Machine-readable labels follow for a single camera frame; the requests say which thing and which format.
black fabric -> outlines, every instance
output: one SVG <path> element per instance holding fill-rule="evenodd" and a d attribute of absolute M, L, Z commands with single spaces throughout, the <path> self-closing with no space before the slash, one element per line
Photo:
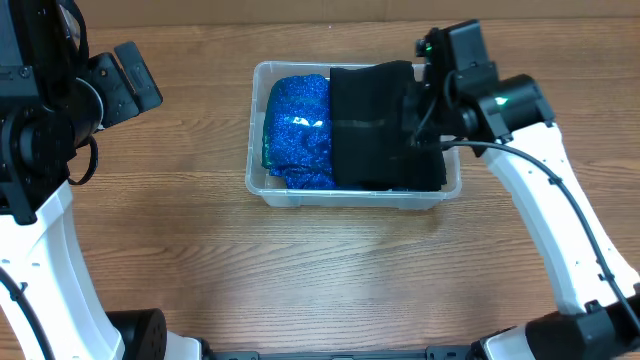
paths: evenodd
<path fill-rule="evenodd" d="M 336 185 L 369 190 L 442 188 L 442 152 L 410 147 L 412 132 L 402 130 L 403 96 L 419 86 L 410 62 L 359 70 L 332 68 L 329 86 Z M 424 140 L 437 140 L 435 135 L 425 136 Z"/>

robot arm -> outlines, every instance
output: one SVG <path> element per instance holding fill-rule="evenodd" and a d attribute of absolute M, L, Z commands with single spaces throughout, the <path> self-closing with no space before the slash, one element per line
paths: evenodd
<path fill-rule="evenodd" d="M 426 58 L 425 97 L 436 104 L 435 115 L 427 111 L 418 126 L 418 146 L 423 124 L 469 139 L 451 145 L 472 146 L 512 194 L 544 258 L 559 310 L 476 342 L 469 356 L 604 359 L 636 348 L 640 277 L 613 246 L 580 188 L 538 85 L 526 75 L 499 80 L 477 21 L 433 29 L 416 50 Z M 405 125 L 413 126 L 411 118 Z"/>
<path fill-rule="evenodd" d="M 61 20 L 69 15 L 81 27 L 78 48 Z M 67 162 L 87 144 L 97 157 L 94 132 L 162 102 L 137 48 L 116 48 L 124 69 L 111 54 L 88 59 L 84 22 L 71 0 L 0 0 L 0 27 L 6 45 L 0 52 L 0 275 L 13 289 L 0 287 L 0 305 L 25 355 L 217 358 L 205 343 L 167 332 L 159 310 L 105 313 L 76 239 Z M 499 81 L 477 22 L 434 29 L 417 50 L 428 60 L 425 88 L 408 103 L 420 104 L 417 112 L 424 117 L 420 124 L 407 118 L 403 126 L 419 132 L 426 123 L 441 134 L 503 144 L 544 162 L 585 213 L 622 299 L 628 298 L 632 311 L 640 309 L 638 274 L 611 244 L 580 189 L 537 84 L 526 76 Z M 426 111 L 431 101 L 434 120 Z M 511 153 L 474 151 L 512 193 L 544 258 L 560 312 L 481 339 L 468 358 L 600 359 L 636 347 L 629 311 L 603 281 L 602 264 L 557 185 Z M 18 298 L 36 319 L 25 316 Z"/>
<path fill-rule="evenodd" d="M 89 58 L 72 0 L 0 0 L 0 42 L 0 305 L 26 357 L 200 360 L 157 309 L 105 313 L 76 238 L 67 162 L 90 145 L 86 182 L 93 134 L 162 103 L 135 44 Z"/>

blue sequined fabric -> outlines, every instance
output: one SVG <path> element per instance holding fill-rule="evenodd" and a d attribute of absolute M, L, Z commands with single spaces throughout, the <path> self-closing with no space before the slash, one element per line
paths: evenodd
<path fill-rule="evenodd" d="M 262 136 L 262 166 L 289 189 L 334 189 L 329 81 L 293 76 L 271 89 Z"/>

plastic container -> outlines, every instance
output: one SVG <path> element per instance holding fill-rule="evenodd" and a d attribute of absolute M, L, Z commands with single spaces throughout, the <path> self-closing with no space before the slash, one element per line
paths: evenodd
<path fill-rule="evenodd" d="M 344 191 L 287 189 L 284 179 L 269 176 L 262 167 L 262 130 L 271 88 L 276 81 L 295 75 L 321 74 L 329 78 L 332 67 L 359 69 L 372 65 L 292 63 L 266 61 L 259 64 L 253 76 L 249 153 L 247 155 L 247 189 L 274 207 L 316 205 L 327 207 L 393 207 L 426 210 L 441 201 L 457 197 L 462 188 L 460 158 L 456 148 L 444 152 L 447 185 L 439 192 L 417 191 Z M 422 78 L 424 65 L 414 65 L 416 79 Z"/>

black cable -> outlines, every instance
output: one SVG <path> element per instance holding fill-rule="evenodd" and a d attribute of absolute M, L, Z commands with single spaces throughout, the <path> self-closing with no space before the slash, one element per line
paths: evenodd
<path fill-rule="evenodd" d="M 521 150 L 518 150 L 518 149 L 514 149 L 514 148 L 512 148 L 510 146 L 506 146 L 506 145 L 503 145 L 503 144 L 496 144 L 496 143 L 490 143 L 490 142 L 484 142 L 484 141 L 444 141 L 444 142 L 440 143 L 439 145 L 443 150 L 448 150 L 448 149 L 450 149 L 452 147 L 456 147 L 456 146 L 468 146 L 468 147 L 472 147 L 472 148 L 474 148 L 474 147 L 483 147 L 483 148 L 492 148 L 492 149 L 502 150 L 502 151 L 511 153 L 513 155 L 519 156 L 519 157 L 531 162 L 536 167 L 538 167 L 540 170 L 542 170 L 542 172 L 547 174 L 547 176 L 549 176 L 549 182 L 552 185 L 557 185 L 558 186 L 558 188 L 560 189 L 560 191 L 562 191 L 564 196 L 569 201 L 569 204 L 571 204 L 571 207 L 575 211 L 576 215 L 578 216 L 578 219 L 580 220 L 580 223 L 582 224 L 582 227 L 584 228 L 584 231 L 587 234 L 587 238 L 589 239 L 589 243 L 591 244 L 591 247 L 593 248 L 593 252 L 596 255 L 596 259 L 598 260 L 598 264 L 600 264 L 600 267 L 602 268 L 603 278 L 601 280 L 606 280 L 609 283 L 609 286 L 611 287 L 611 290 L 616 295 L 616 297 L 618 298 L 618 301 L 620 302 L 620 304 L 622 305 L 624 310 L 629 315 L 629 320 L 631 321 L 632 325 L 635 327 L 636 331 L 638 332 L 638 335 L 640 335 L 640 320 L 638 320 L 638 317 L 636 316 L 636 313 L 633 311 L 633 309 L 631 308 L 631 305 L 629 305 L 629 302 L 624 297 L 624 294 L 622 293 L 622 291 L 618 287 L 618 284 L 615 282 L 614 275 L 613 275 L 613 273 L 611 273 L 611 269 L 609 269 L 609 265 L 607 265 L 607 262 L 604 259 L 604 255 L 602 254 L 602 251 L 600 250 L 600 247 L 598 246 L 598 242 L 596 240 L 595 235 L 593 234 L 593 231 L 591 230 L 591 226 L 589 225 L 589 222 L 587 221 L 586 216 L 582 212 L 582 209 L 580 209 L 580 205 L 578 205 L 578 202 L 576 201 L 576 199 L 571 194 L 571 191 L 569 191 L 567 186 L 562 182 L 562 178 L 560 178 L 558 175 L 556 175 L 545 164 L 540 162 L 540 160 L 534 158 L 533 156 L 527 154 L 524 151 L 521 151 Z"/>
<path fill-rule="evenodd" d="M 431 101 L 431 104 L 429 104 L 429 109 L 427 109 L 427 112 L 424 114 L 422 121 L 420 121 L 420 124 L 416 128 L 416 132 L 415 132 L 416 138 L 418 137 L 418 135 L 420 135 L 420 132 L 422 132 L 422 129 L 425 127 L 425 125 L 427 125 L 427 121 L 429 121 L 429 118 L 431 117 L 433 110 L 436 108 L 437 103 L 438 103 L 438 98 L 434 97 L 433 100 Z"/>
<path fill-rule="evenodd" d="M 455 70 L 451 70 L 449 71 L 449 73 L 447 74 L 447 76 L 444 78 L 444 89 L 443 89 L 443 95 L 444 95 L 444 100 L 447 103 L 447 106 L 449 107 L 450 110 L 453 110 L 453 100 L 451 100 L 451 80 L 453 80 L 453 76 L 456 74 Z"/>
<path fill-rule="evenodd" d="M 75 182 L 71 178 L 69 178 L 69 184 L 74 186 L 80 186 L 80 185 L 86 184 L 89 180 L 91 180 L 91 178 L 93 177 L 93 174 L 95 174 L 96 170 L 98 169 L 98 143 L 96 142 L 96 139 L 93 138 L 93 136 L 89 136 L 87 141 L 89 143 L 89 147 L 91 147 L 91 158 L 89 159 L 89 168 L 87 169 L 87 172 L 84 174 L 82 179 L 80 179 L 80 181 Z"/>
<path fill-rule="evenodd" d="M 26 286 L 26 284 L 24 284 L 23 288 L 20 289 L 18 285 L 13 282 L 9 274 L 7 274 L 7 272 L 1 267 L 0 282 L 9 291 L 11 300 L 15 301 L 20 307 L 20 310 L 22 310 L 24 317 L 27 319 L 27 322 L 31 326 L 31 330 L 33 330 L 33 334 L 36 336 L 36 340 L 38 340 L 38 345 L 40 345 L 40 350 L 42 351 L 42 355 L 44 355 L 44 359 L 54 360 L 53 351 L 51 350 L 51 346 L 49 346 L 49 341 L 47 340 L 47 336 L 45 335 L 44 330 L 42 329 L 42 325 L 40 324 L 40 321 L 38 320 L 35 312 L 33 312 L 31 305 L 29 305 L 27 298 L 23 294 L 25 289 L 24 286 Z"/>

